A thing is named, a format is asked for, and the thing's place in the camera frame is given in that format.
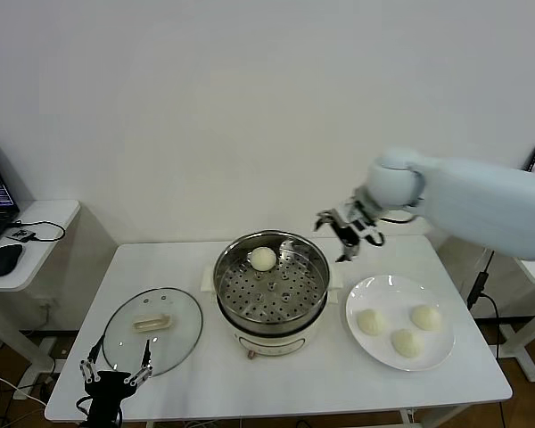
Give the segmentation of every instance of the white shelf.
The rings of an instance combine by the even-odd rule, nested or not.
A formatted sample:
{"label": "white shelf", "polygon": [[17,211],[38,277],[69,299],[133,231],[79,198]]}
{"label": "white shelf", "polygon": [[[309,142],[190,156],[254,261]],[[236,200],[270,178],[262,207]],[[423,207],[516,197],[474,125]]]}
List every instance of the white shelf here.
{"label": "white shelf", "polygon": [[[21,202],[19,205],[21,212],[18,219],[24,223],[46,220],[66,228],[79,211],[79,202],[73,200],[31,201]],[[44,238],[54,237],[60,233],[57,227],[49,225],[24,228],[33,230],[38,236]],[[4,237],[0,238],[0,247],[14,243],[18,242]],[[57,242],[39,243],[34,241],[24,243],[24,251],[16,268],[10,274],[0,276],[0,292],[17,292],[26,288],[56,244]]]}

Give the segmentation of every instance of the computer mouse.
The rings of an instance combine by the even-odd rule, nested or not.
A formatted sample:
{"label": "computer mouse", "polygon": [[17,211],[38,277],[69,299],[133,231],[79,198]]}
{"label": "computer mouse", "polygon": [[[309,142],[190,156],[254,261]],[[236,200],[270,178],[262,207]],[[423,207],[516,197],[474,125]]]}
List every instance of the computer mouse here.
{"label": "computer mouse", "polygon": [[0,276],[8,275],[18,264],[23,247],[19,243],[0,247]]}

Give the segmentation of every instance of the white table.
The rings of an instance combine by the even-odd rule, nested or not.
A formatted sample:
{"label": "white table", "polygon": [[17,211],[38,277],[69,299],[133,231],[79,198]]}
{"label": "white table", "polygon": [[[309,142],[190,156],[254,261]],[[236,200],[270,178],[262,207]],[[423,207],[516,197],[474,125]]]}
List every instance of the white table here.
{"label": "white table", "polygon": [[[535,261],[515,260],[529,280],[535,284]],[[501,325],[499,330],[506,342],[499,347],[500,358],[515,358],[529,382],[535,382],[535,363],[525,347],[535,339],[535,317],[519,332],[511,325]]]}
{"label": "white table", "polygon": [[[67,228],[79,211],[79,202],[72,200],[21,202],[20,209],[18,219],[24,223],[46,220]],[[44,238],[54,237],[60,233],[58,228],[48,225],[25,226],[24,228]],[[4,237],[0,238],[0,247],[14,243],[17,242]],[[24,250],[16,268],[10,274],[0,277],[0,292],[17,292],[26,288],[56,244],[57,242],[24,243]],[[32,363],[22,377],[20,385],[32,384],[40,373],[50,373],[54,364],[55,372],[62,369],[62,363],[56,364],[56,361],[48,355],[55,343],[54,338],[45,338],[38,347],[21,334],[2,313],[0,313],[0,341]],[[17,392],[14,398],[24,399],[25,397]]]}
{"label": "white table", "polygon": [[[329,259],[336,239],[315,239]],[[202,307],[202,336],[178,367],[149,379],[123,401],[125,421],[315,415],[439,407],[422,424],[434,427],[473,403],[508,399],[511,388],[432,246],[423,236],[393,236],[382,248],[362,246],[358,260],[339,265],[345,288],[340,304],[327,305],[317,336],[290,355],[247,359],[217,305],[200,291],[202,271],[227,243],[121,245],[45,410],[55,422],[83,419],[75,402],[85,394],[79,361],[97,342],[111,314],[139,292],[177,287]],[[351,337],[344,302],[355,283],[398,274],[430,287],[447,303],[456,346],[441,366],[407,373],[374,360]],[[108,369],[103,357],[101,369]]]}

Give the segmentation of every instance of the floor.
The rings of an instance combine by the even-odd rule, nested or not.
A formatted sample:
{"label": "floor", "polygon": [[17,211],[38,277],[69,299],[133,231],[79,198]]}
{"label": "floor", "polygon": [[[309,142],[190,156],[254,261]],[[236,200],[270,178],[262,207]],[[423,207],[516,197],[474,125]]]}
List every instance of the floor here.
{"label": "floor", "polygon": [[[495,326],[483,326],[482,332],[488,343],[495,343],[496,328]],[[67,355],[74,338],[64,337],[60,338],[56,343],[52,356],[55,358],[63,358]],[[535,361],[535,341],[533,341],[528,351]],[[22,373],[24,372],[27,363],[18,354],[10,348],[3,346],[0,348],[0,375],[12,383],[17,383]],[[505,359],[501,361],[504,373],[509,379],[514,396],[504,403],[504,414],[507,428],[535,428],[535,383],[528,383],[525,376],[517,363],[512,359]],[[39,397],[47,397],[48,393],[53,388],[53,383],[45,386],[36,386],[32,391],[32,395]],[[15,427],[24,428],[65,428],[75,427],[75,424],[53,424],[44,419],[41,406],[32,400],[10,400],[12,393],[2,392],[0,394],[0,427],[8,423],[12,423],[17,418],[26,415],[29,412],[35,413],[25,417],[23,420],[13,424]],[[416,413],[416,420],[420,420],[421,412]],[[304,420],[308,424],[298,424],[300,418],[285,417],[285,418],[262,418],[262,419],[244,419],[242,425],[238,420],[218,421],[215,424],[200,425],[200,428],[218,427],[218,428],[338,428],[361,425],[374,424],[399,424],[400,419],[398,413],[376,413],[376,414],[354,414],[354,415],[333,415],[333,416],[307,416]],[[144,424],[123,424],[127,428],[141,428]],[[499,417],[498,404],[484,404],[479,406],[472,406],[462,414],[456,416],[452,420],[445,423],[443,428],[487,428],[501,426]],[[176,428],[183,427],[182,423],[160,423],[155,425],[156,428]]]}

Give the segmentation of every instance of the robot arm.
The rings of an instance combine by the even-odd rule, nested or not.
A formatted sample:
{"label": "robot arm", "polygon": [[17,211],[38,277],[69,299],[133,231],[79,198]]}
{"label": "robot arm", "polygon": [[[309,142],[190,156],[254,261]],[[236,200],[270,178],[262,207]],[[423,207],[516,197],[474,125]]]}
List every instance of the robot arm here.
{"label": "robot arm", "polygon": [[454,236],[502,254],[535,259],[535,174],[472,160],[436,159],[390,150],[370,167],[352,198],[322,211],[349,260],[364,239],[382,245],[375,221],[386,210],[426,218]]}
{"label": "robot arm", "polygon": [[[89,352],[87,359],[81,360],[79,368],[85,381],[87,395],[78,400],[78,410],[87,416],[87,420],[79,426],[84,428],[119,428],[123,422],[121,401],[135,394],[152,375],[151,352],[149,341],[144,347],[141,367],[135,374],[118,371],[97,371],[95,363],[103,344],[103,336]],[[91,401],[89,410],[80,405]]]}

